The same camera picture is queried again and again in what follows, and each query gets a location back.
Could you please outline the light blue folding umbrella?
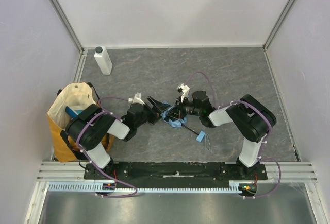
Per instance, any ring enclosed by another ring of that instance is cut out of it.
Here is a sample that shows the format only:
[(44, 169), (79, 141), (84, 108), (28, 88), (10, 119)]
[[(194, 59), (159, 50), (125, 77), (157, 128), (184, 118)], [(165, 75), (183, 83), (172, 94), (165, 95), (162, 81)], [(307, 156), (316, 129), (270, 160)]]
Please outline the light blue folding umbrella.
[(200, 131), (199, 133), (197, 133), (195, 130), (189, 128), (186, 126), (187, 123), (187, 118), (183, 118), (183, 119), (176, 119), (174, 118), (174, 120), (171, 120), (168, 116), (168, 113), (174, 108), (174, 106), (170, 105), (167, 101), (163, 101), (161, 102), (162, 104), (165, 104), (166, 108), (165, 110), (161, 113), (161, 117), (162, 119), (169, 124), (171, 127), (173, 128), (182, 128), (184, 127), (185, 129), (193, 132), (196, 135), (196, 141), (201, 143), (202, 141), (204, 141), (204, 146), (205, 149), (207, 151), (211, 150), (211, 143), (209, 140), (209, 136), (206, 134), (205, 131)]

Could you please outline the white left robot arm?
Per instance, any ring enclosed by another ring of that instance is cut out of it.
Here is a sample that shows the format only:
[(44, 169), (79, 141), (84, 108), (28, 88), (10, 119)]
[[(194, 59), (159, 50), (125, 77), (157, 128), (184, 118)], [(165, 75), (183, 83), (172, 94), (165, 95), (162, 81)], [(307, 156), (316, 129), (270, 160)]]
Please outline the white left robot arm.
[(104, 169), (111, 163), (111, 157), (102, 145), (106, 135), (115, 136), (123, 141), (129, 141), (136, 135), (137, 129), (146, 122), (154, 124), (159, 121), (170, 105), (148, 97), (150, 105), (146, 104), (140, 93), (128, 99), (130, 103), (127, 113), (116, 118), (96, 104), (71, 105), (65, 108), (71, 118), (65, 132), (78, 143), (80, 151), (85, 157)]

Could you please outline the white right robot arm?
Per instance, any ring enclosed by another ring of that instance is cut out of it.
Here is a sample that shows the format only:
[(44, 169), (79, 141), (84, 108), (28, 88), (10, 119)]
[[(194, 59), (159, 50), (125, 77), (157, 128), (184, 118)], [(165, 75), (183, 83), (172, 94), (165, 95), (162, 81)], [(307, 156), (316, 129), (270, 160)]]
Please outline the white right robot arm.
[(277, 123), (275, 115), (249, 94), (217, 109), (212, 106), (205, 91), (195, 91), (191, 101), (187, 97), (179, 97), (175, 105), (166, 110), (164, 119), (170, 123), (182, 123), (187, 115), (197, 116), (207, 128), (228, 123), (236, 125), (244, 137), (236, 161), (242, 176), (251, 174), (257, 168), (261, 144)]

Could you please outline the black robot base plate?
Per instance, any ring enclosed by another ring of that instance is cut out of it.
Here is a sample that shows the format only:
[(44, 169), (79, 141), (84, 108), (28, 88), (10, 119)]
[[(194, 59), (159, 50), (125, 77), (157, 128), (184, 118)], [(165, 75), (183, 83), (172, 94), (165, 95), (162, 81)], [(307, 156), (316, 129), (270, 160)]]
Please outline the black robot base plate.
[(226, 162), (114, 162), (104, 169), (108, 175), (120, 180), (151, 179), (175, 176), (218, 178), (220, 180), (268, 179), (266, 167), (257, 164), (244, 169), (236, 163)]

